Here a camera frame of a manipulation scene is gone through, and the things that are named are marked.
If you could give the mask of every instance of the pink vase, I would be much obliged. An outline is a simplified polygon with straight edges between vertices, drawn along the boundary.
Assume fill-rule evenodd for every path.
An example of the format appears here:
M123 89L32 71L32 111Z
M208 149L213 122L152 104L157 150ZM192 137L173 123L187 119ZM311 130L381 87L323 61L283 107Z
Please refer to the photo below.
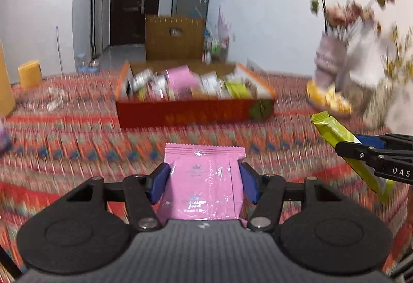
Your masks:
M315 57L314 80L318 88L327 89L343 75L346 66L347 47L338 38L323 35Z

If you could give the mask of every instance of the yellow cylinder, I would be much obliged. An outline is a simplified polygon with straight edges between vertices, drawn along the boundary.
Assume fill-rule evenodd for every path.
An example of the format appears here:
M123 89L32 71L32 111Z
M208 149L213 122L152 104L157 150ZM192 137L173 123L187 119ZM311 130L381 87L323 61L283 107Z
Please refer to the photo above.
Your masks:
M0 116L8 116L13 112L16 102L12 93L12 87L7 74L4 61L3 46L0 43Z
M42 72L38 60L31 60L24 63L18 68L20 77L20 86L23 88L32 88L42 83Z

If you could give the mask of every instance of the pink snack package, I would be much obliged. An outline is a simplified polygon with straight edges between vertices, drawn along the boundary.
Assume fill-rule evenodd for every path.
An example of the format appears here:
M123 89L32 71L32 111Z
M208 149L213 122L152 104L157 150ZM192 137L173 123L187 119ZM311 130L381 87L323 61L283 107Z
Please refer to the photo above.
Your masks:
M182 91L192 87L199 87L200 79L189 70L187 65L174 67L166 71L168 87L173 91Z
M172 167L158 208L168 219L238 219L244 198L238 160L240 147L167 143L165 162Z

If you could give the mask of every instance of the metal bolt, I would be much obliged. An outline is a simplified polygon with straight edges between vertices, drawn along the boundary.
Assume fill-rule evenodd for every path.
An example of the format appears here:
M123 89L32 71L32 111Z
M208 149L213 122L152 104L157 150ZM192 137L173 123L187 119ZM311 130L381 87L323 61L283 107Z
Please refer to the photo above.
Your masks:
M138 226L142 229L152 229L158 226L158 222L154 218L143 218L139 220Z
M257 228L265 228L271 225L271 220L264 216L257 216L251 219L251 225Z

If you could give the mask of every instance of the floor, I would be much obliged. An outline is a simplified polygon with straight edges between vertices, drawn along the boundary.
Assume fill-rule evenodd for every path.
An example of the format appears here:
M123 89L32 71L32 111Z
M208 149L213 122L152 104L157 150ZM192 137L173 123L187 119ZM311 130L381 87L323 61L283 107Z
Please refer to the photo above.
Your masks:
M144 61L145 46L140 44L109 47L98 57L101 69L120 69L126 60Z

